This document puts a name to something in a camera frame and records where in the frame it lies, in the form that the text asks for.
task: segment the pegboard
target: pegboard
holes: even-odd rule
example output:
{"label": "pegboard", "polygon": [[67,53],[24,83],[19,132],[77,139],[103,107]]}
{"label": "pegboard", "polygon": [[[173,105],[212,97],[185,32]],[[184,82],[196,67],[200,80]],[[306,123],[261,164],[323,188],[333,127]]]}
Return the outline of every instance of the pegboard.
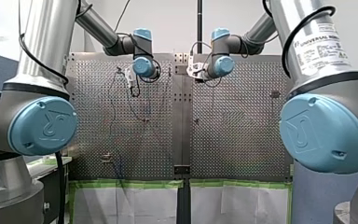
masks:
{"label": "pegboard", "polygon": [[69,59],[67,76],[73,84],[68,90],[79,117],[69,146],[75,157],[71,178],[173,179],[173,59],[156,59],[163,74],[153,84],[139,80],[137,98],[117,73],[131,66],[132,57],[78,53]]}
{"label": "pegboard", "polygon": [[[290,87],[280,56],[233,57],[234,72],[215,88],[175,74],[174,55],[155,56],[163,75],[154,84],[140,81],[138,98],[117,74],[131,56],[69,58],[68,91],[79,116],[68,147],[72,179],[173,179],[174,165],[182,162],[192,178],[289,180],[292,160],[279,135],[279,114]],[[190,149],[178,142],[190,142]]]}
{"label": "pegboard", "polygon": [[290,82],[280,58],[234,57],[234,71],[218,86],[193,86],[193,178],[289,180],[292,160],[279,120]]}

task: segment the white cloth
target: white cloth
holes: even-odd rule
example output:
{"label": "white cloth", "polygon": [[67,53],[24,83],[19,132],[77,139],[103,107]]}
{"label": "white cloth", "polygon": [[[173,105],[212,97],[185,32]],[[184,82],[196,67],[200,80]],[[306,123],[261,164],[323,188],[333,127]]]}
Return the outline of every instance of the white cloth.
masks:
{"label": "white cloth", "polygon": [[74,224],[174,224],[177,189],[77,189]]}
{"label": "white cloth", "polygon": [[289,189],[192,187],[192,223],[287,224]]}

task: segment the light blue joint cap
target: light blue joint cap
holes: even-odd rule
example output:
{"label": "light blue joint cap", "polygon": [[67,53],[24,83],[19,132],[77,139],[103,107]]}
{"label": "light blue joint cap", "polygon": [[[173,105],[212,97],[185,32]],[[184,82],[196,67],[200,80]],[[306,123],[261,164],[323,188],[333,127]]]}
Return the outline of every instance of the light blue joint cap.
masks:
{"label": "light blue joint cap", "polygon": [[229,35],[229,30],[226,28],[217,28],[214,29],[214,31],[212,32],[212,41],[215,41],[216,39]]}
{"label": "light blue joint cap", "polygon": [[10,124],[11,148],[24,156],[44,156],[65,147],[75,135],[77,114],[60,97],[43,97],[24,107]]}
{"label": "light blue joint cap", "polygon": [[224,76],[230,74],[232,72],[232,70],[234,70],[234,65],[235,65],[235,63],[231,59],[231,57],[222,56],[216,60],[213,70],[217,76],[224,77]]}
{"label": "light blue joint cap", "polygon": [[152,41],[152,32],[145,28],[138,28],[133,31],[134,35]]}
{"label": "light blue joint cap", "polygon": [[136,58],[132,69],[139,77],[151,77],[153,75],[153,64],[146,57]]}
{"label": "light blue joint cap", "polygon": [[358,172],[358,118],[344,105],[301,94],[281,112],[281,138],[294,159],[322,173]]}

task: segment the white wall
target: white wall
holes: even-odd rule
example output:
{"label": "white wall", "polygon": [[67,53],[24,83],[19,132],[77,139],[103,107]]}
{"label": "white wall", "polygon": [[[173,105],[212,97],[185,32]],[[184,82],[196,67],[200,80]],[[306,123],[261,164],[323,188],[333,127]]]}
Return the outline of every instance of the white wall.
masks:
{"label": "white wall", "polygon": [[[94,8],[112,26],[127,0],[93,0]],[[358,1],[326,0],[337,8],[333,20],[340,33],[344,48],[353,67],[358,68]],[[226,27],[232,34],[244,34],[263,13],[260,0],[208,0],[204,1],[203,40],[211,40],[214,28]],[[120,32],[131,32],[137,27],[152,30],[155,52],[187,52],[197,39],[197,0],[131,0],[120,24]],[[102,51],[91,38],[86,39],[87,51]],[[266,45],[263,54],[281,54],[278,39]]]}
{"label": "white wall", "polygon": [[[21,0],[23,22],[29,1]],[[89,2],[115,27],[127,0]],[[326,0],[326,3],[337,8],[333,19],[353,67],[358,68],[358,1]],[[0,54],[12,59],[18,59],[20,52],[17,13],[16,0],[0,0]],[[216,27],[227,27],[232,34],[242,35],[262,13],[261,0],[204,0],[204,41],[210,42]],[[187,52],[197,39],[197,0],[131,0],[118,31],[131,33],[138,27],[152,30],[154,52]],[[72,51],[102,51],[102,47],[76,26]],[[281,54],[281,51],[279,40],[275,40],[266,45],[263,54]]]}

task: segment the universal robots logo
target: universal robots logo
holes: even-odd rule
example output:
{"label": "universal robots logo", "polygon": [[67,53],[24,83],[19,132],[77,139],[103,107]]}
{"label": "universal robots logo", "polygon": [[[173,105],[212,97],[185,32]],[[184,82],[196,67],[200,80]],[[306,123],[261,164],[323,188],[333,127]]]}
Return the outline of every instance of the universal robots logo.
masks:
{"label": "universal robots logo", "polygon": [[64,114],[58,111],[49,110],[45,115],[47,124],[43,129],[43,137],[40,140],[43,141],[65,141],[64,129],[67,125],[67,120],[70,117],[68,114]]}
{"label": "universal robots logo", "polygon": [[298,46],[300,46],[300,42],[299,42],[299,41],[296,41],[296,42],[295,42],[295,49],[298,48]]}
{"label": "universal robots logo", "polygon": [[290,118],[285,123],[287,133],[296,149],[296,153],[303,153],[319,148],[308,110]]}

